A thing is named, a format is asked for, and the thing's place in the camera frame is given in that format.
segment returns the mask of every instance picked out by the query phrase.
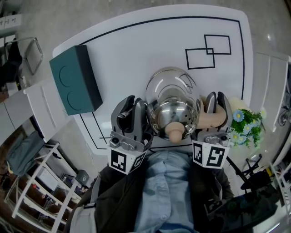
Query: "stainless steel bowl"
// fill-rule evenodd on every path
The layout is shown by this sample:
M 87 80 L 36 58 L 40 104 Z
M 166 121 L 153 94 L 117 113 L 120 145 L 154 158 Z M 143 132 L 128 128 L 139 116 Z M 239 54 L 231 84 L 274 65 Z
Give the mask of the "stainless steel bowl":
M 184 126 L 182 139 L 191 135 L 198 123 L 200 95 L 185 71 L 167 67 L 150 79 L 145 93 L 147 117 L 158 136 L 169 139 L 167 125 L 179 122 Z

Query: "dark green box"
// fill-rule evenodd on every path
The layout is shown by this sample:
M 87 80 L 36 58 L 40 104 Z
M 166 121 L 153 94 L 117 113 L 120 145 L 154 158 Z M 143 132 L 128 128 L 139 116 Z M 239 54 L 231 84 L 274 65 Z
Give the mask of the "dark green box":
M 103 103 L 87 46 L 74 46 L 50 61 L 50 68 L 68 115 L 93 112 Z

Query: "artificial flower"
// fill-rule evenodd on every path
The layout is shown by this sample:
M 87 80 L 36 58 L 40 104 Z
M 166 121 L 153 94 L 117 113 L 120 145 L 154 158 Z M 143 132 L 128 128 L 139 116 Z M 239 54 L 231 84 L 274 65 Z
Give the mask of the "artificial flower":
M 230 139 L 233 143 L 239 142 L 240 135 L 237 132 L 232 131 L 229 136 L 230 136 Z
M 261 114 L 261 116 L 262 116 L 263 119 L 265 119 L 267 117 L 267 112 L 266 112 L 266 110 L 265 110 L 264 107 L 262 107 L 262 109 L 260 111 L 260 114 Z
M 246 136 L 242 135 L 238 139 L 238 144 L 244 144 L 246 141 Z
M 247 135 L 251 131 L 252 128 L 253 128 L 252 124 L 246 124 L 244 126 L 244 135 Z
M 261 147 L 261 142 L 263 141 L 263 137 L 259 137 L 259 140 L 255 144 L 255 149 L 258 150 Z
M 259 126 L 261 124 L 261 121 L 256 121 L 255 119 L 253 119 L 251 124 L 252 124 L 252 127 L 254 128 L 254 127 Z
M 245 118 L 245 116 L 244 116 L 244 113 L 242 112 L 242 110 L 238 109 L 233 113 L 233 119 L 236 122 L 241 122 L 244 120 L 244 118 Z

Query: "white table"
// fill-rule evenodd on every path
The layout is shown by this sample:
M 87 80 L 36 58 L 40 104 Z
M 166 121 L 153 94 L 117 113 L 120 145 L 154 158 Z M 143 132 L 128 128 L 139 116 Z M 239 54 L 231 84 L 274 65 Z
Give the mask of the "white table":
M 187 71 L 200 94 L 222 91 L 251 101 L 253 50 L 247 16 L 208 5 L 168 5 L 121 15 L 73 36 L 53 57 L 75 45 L 87 45 L 103 104 L 75 115 L 93 153 L 107 155 L 110 115 L 129 95 L 145 98 L 146 85 L 160 68 Z M 190 140 L 175 146 L 155 137 L 152 149 L 192 151 Z

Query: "dark jacket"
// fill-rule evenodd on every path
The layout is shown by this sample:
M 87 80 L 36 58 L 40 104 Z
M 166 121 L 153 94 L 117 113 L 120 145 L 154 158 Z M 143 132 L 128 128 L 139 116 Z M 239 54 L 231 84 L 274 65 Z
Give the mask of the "dark jacket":
M 134 231 L 135 218 L 142 198 L 147 168 L 148 162 L 143 162 L 138 169 L 128 175 L 109 166 L 100 172 L 101 183 L 95 211 L 98 233 Z M 233 197 L 233 194 L 223 170 L 213 172 L 192 163 L 188 177 L 194 228 L 202 233 L 207 231 L 207 216 L 203 204 L 210 199 L 219 200 L 220 190 L 216 181 L 222 186 L 224 199 Z M 90 202 L 92 186 L 71 212 L 64 232 L 70 231 L 70 223 L 75 209 Z

